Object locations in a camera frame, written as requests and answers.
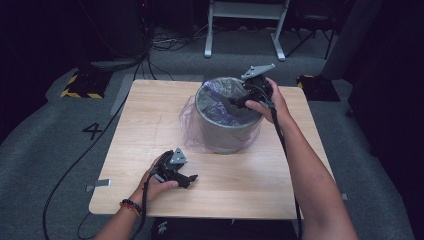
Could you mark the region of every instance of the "forearm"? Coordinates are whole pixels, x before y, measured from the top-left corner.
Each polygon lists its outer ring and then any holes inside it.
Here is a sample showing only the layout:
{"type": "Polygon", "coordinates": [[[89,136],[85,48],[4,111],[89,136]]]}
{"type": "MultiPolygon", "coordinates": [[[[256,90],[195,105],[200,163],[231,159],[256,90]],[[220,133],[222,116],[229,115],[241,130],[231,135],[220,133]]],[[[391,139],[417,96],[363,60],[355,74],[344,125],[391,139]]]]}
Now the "forearm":
{"type": "MultiPolygon", "coordinates": [[[[142,191],[137,189],[129,199],[141,206],[142,198],[142,191]]],[[[131,211],[125,206],[121,207],[96,235],[95,239],[130,239],[131,231],[137,217],[134,211],[131,211]]]]}
{"type": "Polygon", "coordinates": [[[355,238],[356,233],[333,177],[296,122],[291,117],[279,122],[285,138],[294,193],[305,217],[305,237],[314,235],[314,239],[319,239],[318,234],[325,233],[324,238],[330,239],[328,234],[331,233],[339,234],[336,236],[343,239],[349,239],[348,236],[355,238]]]}

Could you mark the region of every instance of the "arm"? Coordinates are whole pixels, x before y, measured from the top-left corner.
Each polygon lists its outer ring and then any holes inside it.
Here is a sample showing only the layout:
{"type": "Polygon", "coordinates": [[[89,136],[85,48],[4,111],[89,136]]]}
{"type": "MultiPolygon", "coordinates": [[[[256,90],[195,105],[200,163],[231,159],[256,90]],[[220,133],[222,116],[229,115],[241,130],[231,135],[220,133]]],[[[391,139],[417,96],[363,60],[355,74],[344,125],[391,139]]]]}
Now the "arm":
{"type": "MultiPolygon", "coordinates": [[[[331,174],[311,148],[287,108],[277,84],[268,79],[278,124],[284,134],[295,196],[305,221],[305,239],[358,239],[331,174]]],[[[271,111],[258,102],[246,106],[272,122],[271,111]]]]}
{"type": "MultiPolygon", "coordinates": [[[[143,199],[143,184],[146,182],[150,171],[152,171],[153,166],[158,160],[159,158],[157,158],[149,170],[144,173],[137,189],[129,197],[131,201],[138,204],[140,207],[143,199]]],[[[176,181],[160,183],[156,178],[152,177],[149,181],[149,188],[147,189],[147,202],[152,201],[161,192],[175,187],[178,187],[178,182],[176,181]]],[[[121,207],[94,239],[130,239],[131,230],[133,229],[136,220],[137,215],[135,212],[126,207],[121,207]]]]}

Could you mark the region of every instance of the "dark curtain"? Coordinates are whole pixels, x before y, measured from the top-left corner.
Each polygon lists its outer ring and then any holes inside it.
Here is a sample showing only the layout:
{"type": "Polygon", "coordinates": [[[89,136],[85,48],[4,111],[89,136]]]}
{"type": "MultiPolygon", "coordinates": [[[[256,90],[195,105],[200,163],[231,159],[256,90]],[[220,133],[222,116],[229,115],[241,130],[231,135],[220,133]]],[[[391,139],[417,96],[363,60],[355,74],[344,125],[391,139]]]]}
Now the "dark curtain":
{"type": "Polygon", "coordinates": [[[424,3],[384,1],[344,79],[372,152],[424,239],[424,3]]]}

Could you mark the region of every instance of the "left hand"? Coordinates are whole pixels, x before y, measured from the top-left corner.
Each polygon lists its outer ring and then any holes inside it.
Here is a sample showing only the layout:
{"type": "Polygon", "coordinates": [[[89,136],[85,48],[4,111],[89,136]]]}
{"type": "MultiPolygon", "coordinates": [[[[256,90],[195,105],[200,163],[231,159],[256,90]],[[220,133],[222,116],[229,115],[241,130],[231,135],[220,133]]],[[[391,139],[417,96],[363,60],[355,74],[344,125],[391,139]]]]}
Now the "left hand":
{"type": "MultiPolygon", "coordinates": [[[[160,156],[155,159],[155,161],[152,163],[150,168],[144,173],[140,183],[138,184],[137,189],[134,191],[134,193],[130,197],[130,200],[137,203],[139,206],[141,206],[141,203],[143,201],[144,183],[147,181],[147,178],[149,177],[150,172],[152,171],[153,167],[155,166],[159,158],[160,156]]],[[[160,193],[168,189],[177,188],[177,187],[178,187],[177,181],[168,181],[168,182],[161,183],[155,177],[151,177],[149,181],[149,188],[147,189],[147,202],[150,202],[153,199],[155,199],[160,193]]]]}

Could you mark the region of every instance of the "black floor mat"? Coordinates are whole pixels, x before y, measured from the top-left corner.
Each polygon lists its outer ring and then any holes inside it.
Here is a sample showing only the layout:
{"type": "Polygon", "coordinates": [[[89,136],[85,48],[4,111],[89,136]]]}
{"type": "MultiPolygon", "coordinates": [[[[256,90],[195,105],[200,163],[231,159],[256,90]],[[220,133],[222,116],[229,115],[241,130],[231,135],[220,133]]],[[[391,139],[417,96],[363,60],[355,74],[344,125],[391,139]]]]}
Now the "black floor mat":
{"type": "Polygon", "coordinates": [[[303,89],[308,101],[340,102],[331,80],[322,76],[301,75],[297,77],[296,84],[303,89]]]}

